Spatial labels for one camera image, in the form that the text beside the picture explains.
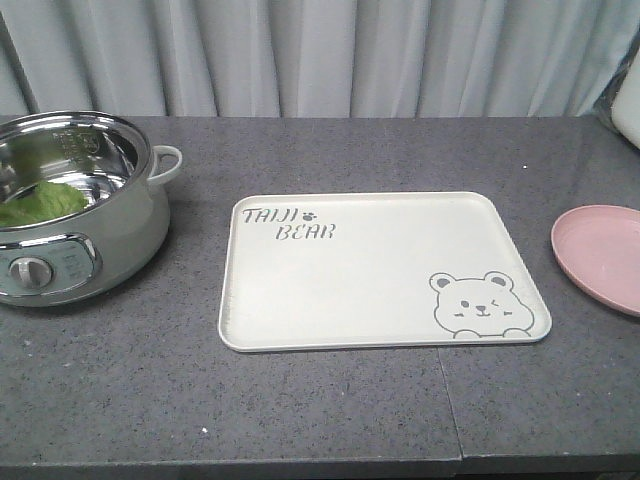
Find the pot handle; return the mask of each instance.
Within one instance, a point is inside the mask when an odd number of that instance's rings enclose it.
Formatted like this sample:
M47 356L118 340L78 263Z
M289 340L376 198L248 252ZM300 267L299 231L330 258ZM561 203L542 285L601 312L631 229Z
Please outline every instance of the pot handle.
M172 157L176 157L177 161L169 170L156 175L162 155L171 155ZM153 165L151 166L151 172L149 172L149 176L147 177L147 183L151 187L164 185L176 178L180 173L181 168L182 152L180 150L169 145L155 145L153 147Z

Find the pink plate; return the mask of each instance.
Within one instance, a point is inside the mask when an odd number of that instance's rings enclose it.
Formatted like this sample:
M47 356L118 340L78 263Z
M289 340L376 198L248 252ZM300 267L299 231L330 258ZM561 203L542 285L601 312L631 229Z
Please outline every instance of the pink plate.
M640 211L589 205L561 215L551 244L564 272L592 297L640 316Z

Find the control panel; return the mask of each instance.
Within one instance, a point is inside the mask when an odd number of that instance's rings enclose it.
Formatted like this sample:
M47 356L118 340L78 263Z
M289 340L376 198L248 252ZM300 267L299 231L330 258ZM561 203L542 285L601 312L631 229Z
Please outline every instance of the control panel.
M0 244L0 295L50 295L87 283L100 257L85 235L69 233Z

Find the cooking pot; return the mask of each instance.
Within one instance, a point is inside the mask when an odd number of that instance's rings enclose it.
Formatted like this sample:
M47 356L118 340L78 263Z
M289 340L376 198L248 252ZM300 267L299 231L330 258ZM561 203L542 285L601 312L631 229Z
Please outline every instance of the cooking pot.
M175 158L160 171L165 155ZM49 306L103 292L142 268L169 226L163 185L181 152L150 147L132 123L100 112L30 115L0 126L0 202L42 181L66 183L88 201L82 211L0 228L0 302Z

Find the bear ear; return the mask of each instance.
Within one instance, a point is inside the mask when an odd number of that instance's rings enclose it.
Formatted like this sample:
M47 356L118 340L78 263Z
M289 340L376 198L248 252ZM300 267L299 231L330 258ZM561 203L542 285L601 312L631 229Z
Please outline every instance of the bear ear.
M440 292L447 285L455 281L456 279L448 273L434 273L429 279L429 285L431 285L431 288L436 292Z
M496 285L511 290L513 288L513 280L509 275L502 272L489 272L484 276L485 281L495 283Z

